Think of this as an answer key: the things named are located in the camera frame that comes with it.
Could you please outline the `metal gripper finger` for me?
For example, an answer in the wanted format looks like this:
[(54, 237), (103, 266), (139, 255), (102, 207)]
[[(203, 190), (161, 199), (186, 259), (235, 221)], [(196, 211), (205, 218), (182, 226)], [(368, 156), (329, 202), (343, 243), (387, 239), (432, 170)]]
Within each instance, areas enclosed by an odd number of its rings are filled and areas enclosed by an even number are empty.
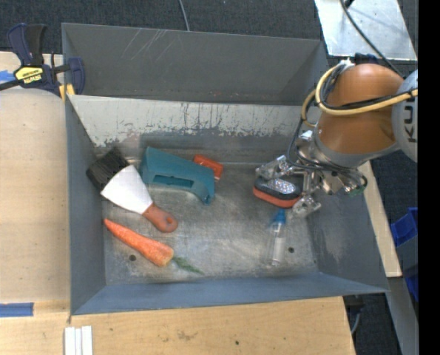
[(302, 196), (292, 207), (292, 215), (298, 218), (305, 218), (318, 211), (322, 204), (313, 195)]
[(274, 160), (257, 167), (255, 175), (257, 178), (275, 179), (293, 175), (296, 171), (297, 167), (285, 155), (280, 155)]

